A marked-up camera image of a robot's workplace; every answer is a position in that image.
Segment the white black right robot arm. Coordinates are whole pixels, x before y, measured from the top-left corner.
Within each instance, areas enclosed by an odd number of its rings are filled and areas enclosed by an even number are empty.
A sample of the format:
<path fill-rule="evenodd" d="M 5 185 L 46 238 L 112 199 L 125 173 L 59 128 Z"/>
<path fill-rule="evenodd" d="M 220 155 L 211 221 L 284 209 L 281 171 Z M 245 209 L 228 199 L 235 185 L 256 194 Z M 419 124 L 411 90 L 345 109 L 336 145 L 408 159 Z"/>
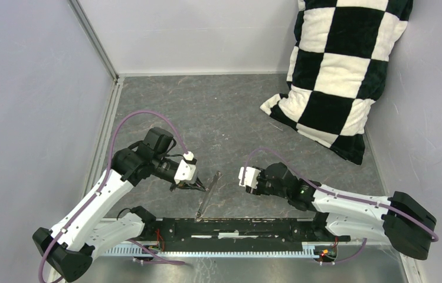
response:
<path fill-rule="evenodd" d="M 320 241 L 332 235 L 365 238 L 426 260 L 436 240 L 436 218 L 404 192 L 396 191 L 392 196 L 346 192 L 298 178 L 282 162 L 266 169 L 241 167 L 238 179 L 247 193 L 277 196 L 298 210 L 314 212 L 311 231 Z"/>

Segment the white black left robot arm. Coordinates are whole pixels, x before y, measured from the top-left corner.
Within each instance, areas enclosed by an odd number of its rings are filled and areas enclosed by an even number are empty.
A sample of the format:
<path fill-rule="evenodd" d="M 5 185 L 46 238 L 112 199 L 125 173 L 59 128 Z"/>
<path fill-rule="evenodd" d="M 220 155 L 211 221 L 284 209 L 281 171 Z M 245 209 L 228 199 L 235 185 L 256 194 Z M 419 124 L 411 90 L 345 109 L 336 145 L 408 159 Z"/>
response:
<path fill-rule="evenodd" d="M 180 162 L 169 158 L 176 145 L 172 133 L 154 127 L 145 138 L 117 151 L 101 178 L 77 206 L 50 229 L 38 228 L 32 239 L 42 256 L 65 282 L 83 276 L 101 254 L 128 239 L 151 239 L 156 232 L 154 217 L 143 208 L 131 209 L 119 220 L 97 229 L 106 213 L 137 184 L 155 176 L 171 184 L 170 189 L 206 187 L 197 177 L 196 159 L 189 152 Z"/>

